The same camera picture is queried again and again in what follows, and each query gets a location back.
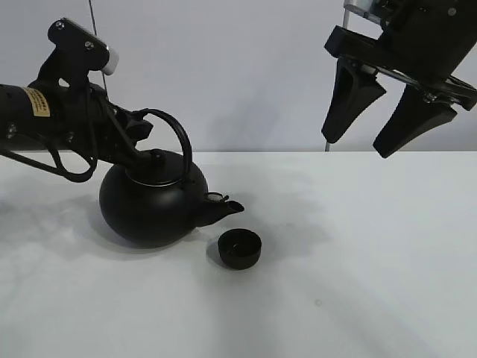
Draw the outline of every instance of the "label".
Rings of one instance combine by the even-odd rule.
[[[22,90],[28,95],[31,107],[33,109],[33,115],[35,117],[49,117],[50,107],[46,101],[45,96],[38,90],[30,87],[22,87]]]

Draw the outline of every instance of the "kettle handle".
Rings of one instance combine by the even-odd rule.
[[[153,116],[161,118],[164,122],[166,122],[172,128],[172,130],[176,133],[177,138],[179,139],[180,146],[182,148],[183,158],[184,158],[183,172],[178,178],[166,181],[164,183],[159,183],[159,185],[166,186],[166,185],[177,183],[182,180],[186,180],[187,177],[189,176],[189,173],[192,167],[192,146],[184,127],[179,123],[179,121],[177,121],[177,119],[175,119],[169,113],[163,112],[161,110],[145,108],[143,110],[136,111],[134,114],[139,114],[139,115],[142,115],[143,117],[146,114],[152,114]]]

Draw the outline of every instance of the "kettle spout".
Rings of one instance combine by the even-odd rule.
[[[237,201],[205,201],[195,215],[195,226],[212,225],[224,217],[241,213],[245,208]]]

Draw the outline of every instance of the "white wall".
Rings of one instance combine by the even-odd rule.
[[[108,78],[112,101],[174,114],[195,150],[321,151],[320,129],[335,79],[335,59],[323,49],[341,23],[342,1],[93,0],[100,37],[115,48],[119,67]],[[62,16],[91,28],[87,0],[9,1],[0,13],[0,81],[27,84],[53,49],[46,31]],[[350,28],[379,29],[352,16]],[[477,84],[477,50],[457,71]],[[99,74],[91,80],[101,83]],[[372,151],[403,85],[388,90],[333,151]],[[421,136],[405,150],[477,150],[476,111]],[[145,148],[179,149],[161,122]]]

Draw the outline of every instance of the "table surface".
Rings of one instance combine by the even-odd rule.
[[[477,153],[195,162],[246,211],[155,251],[103,222],[108,166],[1,160],[0,357],[475,357]],[[234,227],[262,237],[247,271],[217,260]]]

